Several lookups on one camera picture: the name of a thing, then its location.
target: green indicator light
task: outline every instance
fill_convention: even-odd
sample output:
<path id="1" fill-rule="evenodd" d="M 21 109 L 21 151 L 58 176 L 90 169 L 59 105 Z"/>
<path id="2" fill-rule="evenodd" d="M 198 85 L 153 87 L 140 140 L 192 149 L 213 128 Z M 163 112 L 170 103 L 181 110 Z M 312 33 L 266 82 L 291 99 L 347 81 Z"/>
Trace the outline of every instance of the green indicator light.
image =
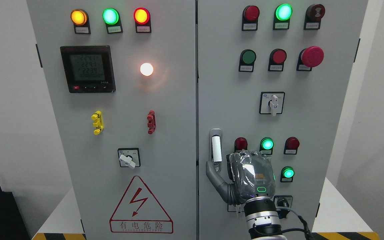
<path id="1" fill-rule="evenodd" d="M 251 64 L 256 60 L 256 54 L 252 51 L 247 51 L 242 55 L 242 61 L 246 64 Z"/>
<path id="2" fill-rule="evenodd" d="M 264 138 L 261 145 L 263 149 L 269 150 L 273 148 L 273 141 L 271 138 Z"/>
<path id="3" fill-rule="evenodd" d="M 116 24 L 119 20 L 119 14 L 115 9 L 105 9 L 103 11 L 103 20 L 109 25 Z"/>
<path id="4" fill-rule="evenodd" d="M 286 21 L 290 19 L 291 14 L 293 14 L 293 9 L 291 8 L 290 4 L 281 4 L 276 8 L 276 18 L 280 21 Z"/>
<path id="5" fill-rule="evenodd" d="M 282 170 L 282 175 L 287 179 L 292 178 L 294 176 L 294 169 L 292 167 L 285 167 Z"/>
<path id="6" fill-rule="evenodd" d="M 265 187 L 257 187 L 257 191 L 259 193 L 265 193 L 266 192 L 266 188 Z"/>

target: red push button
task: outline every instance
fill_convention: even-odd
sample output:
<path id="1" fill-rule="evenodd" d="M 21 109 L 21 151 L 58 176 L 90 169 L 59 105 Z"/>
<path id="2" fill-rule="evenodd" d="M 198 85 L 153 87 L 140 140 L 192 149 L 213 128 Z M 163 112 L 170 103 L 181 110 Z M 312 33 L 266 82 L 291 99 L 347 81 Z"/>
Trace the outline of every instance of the red push button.
<path id="1" fill-rule="evenodd" d="M 276 64 L 282 64 L 287 59 L 287 53 L 282 49 L 277 49 L 272 55 L 272 61 Z"/>
<path id="2" fill-rule="evenodd" d="M 243 17 L 247 22 L 254 22 L 259 18 L 260 10 L 257 6 L 247 6 L 244 9 Z"/>
<path id="3" fill-rule="evenodd" d="M 306 16 L 312 21 L 321 21 L 325 15 L 325 7 L 322 4 L 314 4 L 306 10 Z"/>
<path id="4" fill-rule="evenodd" d="M 302 62 L 307 67 L 316 67 L 324 59 L 324 51 L 318 46 L 312 46 L 306 48 L 306 50 L 302 53 Z"/>
<path id="5" fill-rule="evenodd" d="M 300 142 L 297 138 L 291 137 L 287 139 L 287 141 L 285 142 L 285 145 L 287 146 L 288 149 L 297 150 L 300 146 Z"/>

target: power meter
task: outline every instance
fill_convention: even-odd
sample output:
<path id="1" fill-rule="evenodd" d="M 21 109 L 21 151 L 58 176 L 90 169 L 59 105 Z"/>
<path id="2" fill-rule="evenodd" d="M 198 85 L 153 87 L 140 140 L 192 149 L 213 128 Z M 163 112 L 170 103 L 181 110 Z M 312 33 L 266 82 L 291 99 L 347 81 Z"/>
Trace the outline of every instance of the power meter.
<path id="1" fill-rule="evenodd" d="M 105 46 L 60 47 L 70 93 L 115 91 L 111 48 Z"/>

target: red terminal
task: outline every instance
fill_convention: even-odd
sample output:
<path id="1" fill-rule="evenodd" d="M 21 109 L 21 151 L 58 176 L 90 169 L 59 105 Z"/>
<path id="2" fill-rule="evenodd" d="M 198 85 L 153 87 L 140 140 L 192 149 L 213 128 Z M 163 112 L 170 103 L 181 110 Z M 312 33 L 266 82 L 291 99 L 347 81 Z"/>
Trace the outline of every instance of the red terminal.
<path id="1" fill-rule="evenodd" d="M 306 48 L 301 56 L 303 64 L 307 67 L 316 67 L 324 59 L 324 51 L 318 46 Z"/>
<path id="2" fill-rule="evenodd" d="M 148 134 L 152 134 L 157 129 L 157 124 L 155 122 L 155 112 L 152 110 L 149 111 L 148 117 L 146 117 L 146 119 L 148 120 Z"/>
<path id="3" fill-rule="evenodd" d="M 271 53 L 271 60 L 276 64 L 282 64 L 287 59 L 287 53 L 282 49 L 275 49 Z"/>
<path id="4" fill-rule="evenodd" d="M 257 6 L 245 7 L 242 16 L 247 22 L 254 22 L 259 18 L 260 10 Z"/>
<path id="5" fill-rule="evenodd" d="M 306 10 L 306 16 L 315 22 L 321 21 L 325 15 L 325 7 L 322 4 L 314 4 L 308 7 Z"/>
<path id="6" fill-rule="evenodd" d="M 243 137 L 239 137 L 235 140 L 235 151 L 240 151 L 242 149 L 248 149 L 247 140 Z"/>
<path id="7" fill-rule="evenodd" d="M 296 137 L 290 137 L 285 141 L 285 145 L 287 149 L 297 150 L 300 146 L 300 142 Z"/>

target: digital display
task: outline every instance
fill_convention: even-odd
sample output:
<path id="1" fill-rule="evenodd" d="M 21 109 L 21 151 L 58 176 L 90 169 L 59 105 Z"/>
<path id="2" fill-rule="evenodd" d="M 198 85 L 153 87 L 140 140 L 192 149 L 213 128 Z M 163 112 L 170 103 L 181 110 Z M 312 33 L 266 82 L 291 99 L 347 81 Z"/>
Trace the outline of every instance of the digital display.
<path id="1" fill-rule="evenodd" d="M 100 54 L 70 55 L 70 63 L 75 81 L 105 80 L 102 55 Z"/>

